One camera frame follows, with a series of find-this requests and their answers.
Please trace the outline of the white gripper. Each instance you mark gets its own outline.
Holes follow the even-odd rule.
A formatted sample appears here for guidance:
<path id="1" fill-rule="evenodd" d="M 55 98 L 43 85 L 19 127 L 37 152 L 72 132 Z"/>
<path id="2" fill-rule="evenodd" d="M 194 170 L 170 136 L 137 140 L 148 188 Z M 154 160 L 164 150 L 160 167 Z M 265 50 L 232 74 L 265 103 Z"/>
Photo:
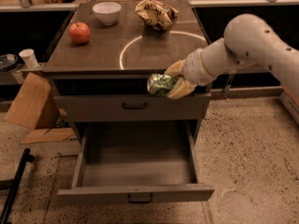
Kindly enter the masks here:
<path id="1" fill-rule="evenodd" d="M 166 95 L 169 99 L 179 99 L 194 91 L 195 85 L 205 86 L 216 79 L 208 73 L 202 60 L 202 50 L 197 49 L 184 60 L 171 64 L 165 71 L 170 77 L 181 77 L 174 88 Z"/>

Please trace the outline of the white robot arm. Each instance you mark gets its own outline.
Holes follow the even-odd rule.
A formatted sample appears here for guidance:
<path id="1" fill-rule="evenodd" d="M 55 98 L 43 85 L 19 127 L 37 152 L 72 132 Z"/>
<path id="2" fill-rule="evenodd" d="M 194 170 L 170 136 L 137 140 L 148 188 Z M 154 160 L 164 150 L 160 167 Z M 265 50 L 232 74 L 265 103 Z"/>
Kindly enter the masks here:
<path id="1" fill-rule="evenodd" d="M 233 18 L 222 38 L 168 67 L 165 73 L 179 80 L 166 96 L 184 97 L 219 75 L 254 64 L 269 71 L 293 96 L 299 97 L 299 50 L 283 42 L 264 20 L 252 14 Z"/>

